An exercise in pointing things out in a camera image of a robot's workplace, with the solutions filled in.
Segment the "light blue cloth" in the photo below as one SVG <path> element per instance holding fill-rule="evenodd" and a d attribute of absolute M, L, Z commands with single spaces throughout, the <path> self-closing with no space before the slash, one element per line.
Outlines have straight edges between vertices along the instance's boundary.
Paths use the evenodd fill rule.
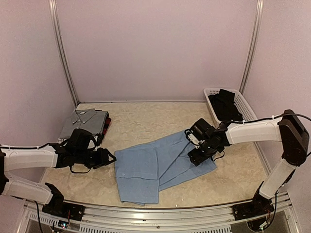
<path fill-rule="evenodd" d="M 159 191 L 194 179 L 216 168 L 210 159 L 195 167 L 194 149 L 184 132 L 115 152 L 116 180 L 121 201 L 158 203 Z"/>

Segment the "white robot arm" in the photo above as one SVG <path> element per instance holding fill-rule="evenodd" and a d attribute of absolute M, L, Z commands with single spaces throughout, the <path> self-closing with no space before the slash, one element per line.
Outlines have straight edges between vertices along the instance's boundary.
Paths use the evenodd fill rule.
<path fill-rule="evenodd" d="M 196 166 L 206 159 L 213 159 L 213 155 L 230 145 L 259 141 L 282 142 L 282 158 L 260 185 L 253 200 L 233 206 L 236 220 L 263 215 L 268 210 L 272 212 L 271 198 L 309 156 L 309 133 L 297 116 L 305 117 L 292 110 L 285 110 L 276 117 L 249 122 L 224 121 L 217 129 L 199 119 L 189 130 L 185 130 L 186 138 L 196 146 L 188 153 L 190 161 Z"/>
<path fill-rule="evenodd" d="M 10 174 L 9 171 L 32 167 L 70 167 L 83 164 L 97 169 L 116 161 L 107 149 L 95 150 L 93 135 L 83 129 L 75 129 L 63 143 L 47 143 L 40 147 L 0 146 L 0 195 L 34 200 L 44 204 L 43 212 L 64 217 L 69 210 L 72 219 L 81 220 L 84 207 L 63 202 L 64 196 L 52 184 L 35 183 Z"/>

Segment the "gray shirt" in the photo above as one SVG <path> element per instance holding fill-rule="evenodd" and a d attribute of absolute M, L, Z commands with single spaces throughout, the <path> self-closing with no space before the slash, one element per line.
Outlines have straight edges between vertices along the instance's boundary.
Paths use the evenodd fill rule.
<path fill-rule="evenodd" d="M 84 129 L 95 136 L 102 133 L 106 120 L 107 111 L 96 111 L 93 109 L 75 110 L 71 117 L 66 119 L 65 125 L 60 133 L 60 139 L 70 138 L 74 129 Z"/>

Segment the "pink wall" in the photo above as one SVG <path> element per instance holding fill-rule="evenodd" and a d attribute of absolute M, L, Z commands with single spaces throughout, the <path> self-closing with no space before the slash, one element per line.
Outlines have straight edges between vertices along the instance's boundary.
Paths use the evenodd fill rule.
<path fill-rule="evenodd" d="M 293 109 L 311 117 L 311 2 L 265 1 L 255 59 L 245 97 L 258 117 Z M 311 122 L 303 120 L 311 134 Z M 271 167 L 282 146 L 262 143 Z M 311 159 L 303 164 L 287 189 L 304 233 L 311 232 Z"/>
<path fill-rule="evenodd" d="M 203 100 L 238 89 L 256 0 L 59 0 L 80 101 Z"/>
<path fill-rule="evenodd" d="M 55 142 L 73 110 L 58 55 L 48 1 L 0 1 L 0 143 Z M 20 170 L 38 181 L 43 169 Z M 10 233 L 20 202 L 0 197 L 0 232 Z"/>

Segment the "white plastic basket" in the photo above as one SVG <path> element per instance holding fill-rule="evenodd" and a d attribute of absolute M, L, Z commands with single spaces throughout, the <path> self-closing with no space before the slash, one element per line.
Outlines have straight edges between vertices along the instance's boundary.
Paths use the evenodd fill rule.
<path fill-rule="evenodd" d="M 225 88 L 223 88 L 223 89 L 235 93 L 235 97 L 234 97 L 235 103 L 234 104 L 237 106 L 238 111 L 243 115 L 243 119 L 245 121 L 257 119 L 254 111 L 252 110 L 252 108 L 247 103 L 246 99 L 243 97 L 243 95 L 239 91 L 234 90 L 234 89 L 225 89 Z M 218 94 L 219 91 L 220 91 L 220 88 L 205 88 L 204 89 L 204 95 L 207 99 L 207 107 L 208 107 L 211 115 L 213 116 L 215 127 L 218 127 L 219 124 L 221 123 L 221 121 L 217 118 L 215 111 L 212 107 L 212 104 L 209 101 L 208 96 Z"/>

